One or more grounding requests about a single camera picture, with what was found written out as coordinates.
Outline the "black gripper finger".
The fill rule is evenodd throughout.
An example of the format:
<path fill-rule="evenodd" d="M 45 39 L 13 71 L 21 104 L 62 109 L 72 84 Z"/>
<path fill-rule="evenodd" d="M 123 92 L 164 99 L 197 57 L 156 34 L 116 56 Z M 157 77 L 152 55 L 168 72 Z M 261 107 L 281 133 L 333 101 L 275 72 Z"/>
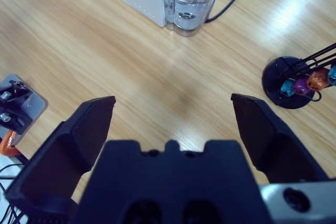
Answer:
<path fill-rule="evenodd" d="M 329 177 L 290 127 L 262 99 L 231 96 L 241 140 L 270 183 L 323 182 Z"/>
<path fill-rule="evenodd" d="M 72 195 L 107 139 L 115 103 L 114 96 L 82 103 L 6 189 L 7 201 L 28 223 L 70 223 L 78 208 Z"/>

